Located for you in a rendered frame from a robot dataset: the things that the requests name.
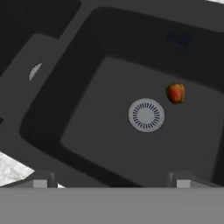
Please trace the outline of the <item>red orange bell pepper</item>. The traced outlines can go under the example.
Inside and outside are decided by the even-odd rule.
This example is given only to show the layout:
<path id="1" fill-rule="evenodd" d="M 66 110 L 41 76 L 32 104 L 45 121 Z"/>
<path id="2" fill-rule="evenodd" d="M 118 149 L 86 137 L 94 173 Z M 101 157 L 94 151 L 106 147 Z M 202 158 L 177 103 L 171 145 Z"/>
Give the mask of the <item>red orange bell pepper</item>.
<path id="1" fill-rule="evenodd" d="M 186 98 L 186 89 L 185 86 L 181 83 L 174 81 L 169 85 L 166 90 L 166 96 L 172 104 L 183 103 Z"/>

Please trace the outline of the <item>grey round sink drain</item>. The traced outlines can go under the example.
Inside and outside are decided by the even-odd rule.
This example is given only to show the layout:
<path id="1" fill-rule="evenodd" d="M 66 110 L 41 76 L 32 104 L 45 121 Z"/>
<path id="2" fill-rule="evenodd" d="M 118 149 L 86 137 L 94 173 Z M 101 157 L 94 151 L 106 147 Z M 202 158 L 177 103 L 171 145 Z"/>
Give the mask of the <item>grey round sink drain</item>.
<path id="1" fill-rule="evenodd" d="M 165 122 L 165 111 L 155 100 L 142 98 L 129 107 L 130 124 L 138 131 L 151 133 L 159 130 Z"/>

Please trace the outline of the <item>dark grey sink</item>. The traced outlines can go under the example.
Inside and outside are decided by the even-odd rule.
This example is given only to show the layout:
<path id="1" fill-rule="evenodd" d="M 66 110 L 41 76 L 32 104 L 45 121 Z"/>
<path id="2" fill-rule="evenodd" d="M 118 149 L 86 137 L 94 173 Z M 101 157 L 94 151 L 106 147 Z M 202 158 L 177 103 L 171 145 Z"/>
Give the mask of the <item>dark grey sink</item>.
<path id="1" fill-rule="evenodd" d="M 142 98 L 165 112 L 151 133 L 128 118 Z M 163 187 L 180 171 L 224 186 L 224 4 L 83 0 L 0 78 L 0 151 L 67 187 Z"/>

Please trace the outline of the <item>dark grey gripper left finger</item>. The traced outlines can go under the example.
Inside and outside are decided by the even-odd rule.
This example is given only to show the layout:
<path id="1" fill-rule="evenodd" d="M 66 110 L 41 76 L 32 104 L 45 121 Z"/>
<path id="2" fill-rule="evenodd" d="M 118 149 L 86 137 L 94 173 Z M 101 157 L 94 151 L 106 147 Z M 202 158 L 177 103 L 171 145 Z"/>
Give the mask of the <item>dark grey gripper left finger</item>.
<path id="1" fill-rule="evenodd" d="M 27 178 L 15 183 L 15 187 L 57 188 L 55 173 L 52 171 L 35 171 Z"/>

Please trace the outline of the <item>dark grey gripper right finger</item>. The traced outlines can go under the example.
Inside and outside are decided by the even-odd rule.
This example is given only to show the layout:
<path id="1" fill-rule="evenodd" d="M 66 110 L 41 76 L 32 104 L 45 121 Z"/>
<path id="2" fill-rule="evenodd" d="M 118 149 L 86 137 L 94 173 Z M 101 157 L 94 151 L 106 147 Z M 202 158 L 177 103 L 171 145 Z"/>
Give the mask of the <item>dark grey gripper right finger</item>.
<path id="1" fill-rule="evenodd" d="M 168 187 L 174 188 L 214 188 L 218 185 L 201 180 L 189 171 L 171 171 L 168 174 Z"/>

